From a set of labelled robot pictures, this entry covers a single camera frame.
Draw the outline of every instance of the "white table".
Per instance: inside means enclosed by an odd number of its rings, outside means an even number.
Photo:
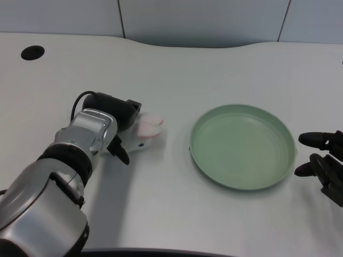
[[[45,48],[38,60],[21,51]],[[231,49],[148,46],[102,36],[0,34],[0,189],[69,123],[95,90],[141,102],[167,132],[126,167],[104,158],[88,182],[89,248],[171,248],[234,255],[342,256],[343,210],[317,178],[289,176],[255,193],[209,181],[192,164],[190,129],[208,109],[255,105],[296,139],[343,129],[343,46],[261,43]],[[296,165],[318,152],[298,142]]]

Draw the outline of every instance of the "gray wall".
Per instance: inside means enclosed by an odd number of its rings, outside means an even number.
[[[148,44],[343,43],[343,0],[0,0],[0,32],[123,37],[118,2],[126,38]]]
[[[127,39],[176,47],[277,41],[289,0],[121,0]]]
[[[343,0],[292,0],[280,41],[343,44]]]
[[[123,36],[117,0],[0,0],[0,31]]]

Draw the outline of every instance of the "plate rim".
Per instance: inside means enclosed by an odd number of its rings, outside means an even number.
[[[285,172],[285,174],[283,174],[278,180],[274,181],[273,183],[271,184],[268,184],[266,186],[263,186],[263,187],[256,187],[256,188],[240,188],[240,187],[235,187],[235,186],[231,186],[231,185],[227,185],[227,184],[224,184],[218,180],[216,180],[215,178],[212,178],[209,174],[207,174],[204,169],[202,169],[200,167],[200,165],[198,164],[196,158],[195,158],[195,155],[194,155],[194,150],[192,149],[192,138],[193,138],[193,134],[194,134],[194,130],[197,126],[197,124],[200,122],[200,120],[205,116],[207,115],[209,112],[215,110],[215,109],[219,109],[219,108],[223,108],[223,107],[232,107],[232,106],[243,106],[243,107],[251,107],[251,108],[255,108],[255,109],[258,109],[258,110],[261,110],[261,111],[264,111],[265,113],[271,115],[272,117],[274,117],[276,120],[278,120],[282,126],[286,129],[286,131],[288,132],[288,134],[290,135],[291,139],[292,139],[292,145],[293,145],[293,150],[294,150],[294,157],[293,157],[293,160],[290,162],[289,164],[289,168],[288,170]],[[208,178],[211,178],[213,181],[215,181],[216,183],[222,185],[222,186],[225,186],[225,187],[229,187],[229,188],[233,188],[233,189],[236,189],[236,190],[244,190],[244,191],[253,191],[253,190],[261,190],[261,189],[264,189],[264,188],[268,188],[270,186],[273,186],[273,185],[276,185],[277,183],[279,183],[280,181],[282,181],[285,177],[287,177],[291,171],[293,170],[294,168],[294,164],[295,164],[295,160],[296,160],[296,156],[297,156],[297,150],[296,150],[296,146],[295,146],[295,141],[294,141],[294,137],[292,135],[292,133],[290,132],[289,128],[285,125],[284,122],[282,122],[282,120],[280,118],[278,118],[277,116],[275,116],[274,114],[270,113],[269,111],[266,111],[262,108],[259,108],[259,107],[256,107],[256,106],[253,106],[253,105],[248,105],[248,104],[223,104],[223,105],[220,105],[220,106],[217,106],[217,107],[214,107],[210,110],[208,110],[207,112],[205,112],[204,114],[202,114],[194,123],[193,127],[192,127],[192,130],[191,130],[191,134],[190,134],[190,139],[189,139],[189,149],[190,149],[190,153],[191,153],[191,157],[192,159],[194,160],[195,164],[197,165],[197,167],[199,168],[199,170],[202,171],[203,174],[205,174]]]

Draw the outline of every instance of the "pink object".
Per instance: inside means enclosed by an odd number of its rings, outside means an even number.
[[[153,114],[142,114],[137,127],[137,136],[144,138],[157,137],[162,131],[163,119]]]

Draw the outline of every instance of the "black cable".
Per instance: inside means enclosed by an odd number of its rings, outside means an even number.
[[[75,109],[76,109],[76,106],[78,104],[78,102],[80,101],[80,99],[84,96],[84,95],[88,95],[88,94],[91,94],[91,95],[94,95],[96,97],[96,92],[93,92],[93,91],[86,91],[86,92],[83,92],[82,94],[80,94],[76,100],[75,100],[75,103],[73,105],[73,109],[71,110],[71,115],[70,115],[70,121],[72,121],[74,119],[74,115],[75,115]]]
[[[119,0],[118,0],[118,10],[119,10],[120,22],[121,22],[121,24],[122,24],[123,38],[126,39],[126,37],[125,37],[125,30],[124,30],[124,23],[123,23],[122,9],[120,8],[120,2],[119,2]]]

